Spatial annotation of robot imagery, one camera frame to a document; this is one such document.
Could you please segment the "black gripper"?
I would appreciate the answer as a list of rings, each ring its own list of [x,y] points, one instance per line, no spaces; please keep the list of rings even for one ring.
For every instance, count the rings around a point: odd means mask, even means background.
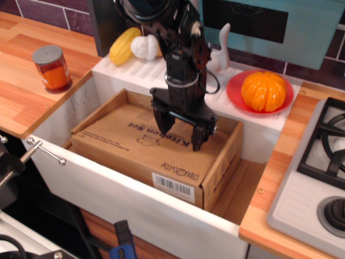
[[[205,80],[192,81],[166,79],[167,88],[153,87],[152,106],[157,126],[166,135],[179,118],[194,126],[191,142],[193,151],[199,151],[209,136],[216,132],[218,116],[205,103]]]

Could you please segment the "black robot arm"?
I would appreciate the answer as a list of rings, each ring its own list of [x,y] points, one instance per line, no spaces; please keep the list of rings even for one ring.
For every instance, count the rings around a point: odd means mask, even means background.
[[[159,130],[166,134],[179,119],[193,126],[194,151],[217,130],[218,115],[205,103],[206,65],[211,49],[200,16],[190,1],[116,1],[128,20],[141,25],[158,40],[166,63],[168,87],[151,88],[151,104]]]

